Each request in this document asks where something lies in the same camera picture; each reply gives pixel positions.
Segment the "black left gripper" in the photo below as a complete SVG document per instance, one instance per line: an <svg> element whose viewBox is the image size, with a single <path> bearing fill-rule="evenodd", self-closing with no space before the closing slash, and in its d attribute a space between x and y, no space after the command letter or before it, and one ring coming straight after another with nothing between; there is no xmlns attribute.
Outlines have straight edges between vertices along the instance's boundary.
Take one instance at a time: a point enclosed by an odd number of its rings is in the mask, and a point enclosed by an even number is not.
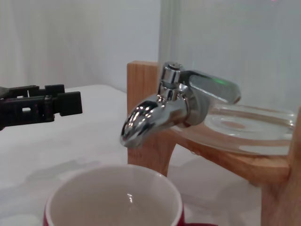
<svg viewBox="0 0 301 226"><path fill-rule="evenodd" d="M64 85L0 87L0 128L53 122L55 114L83 113L80 92L65 93Z"/></svg>

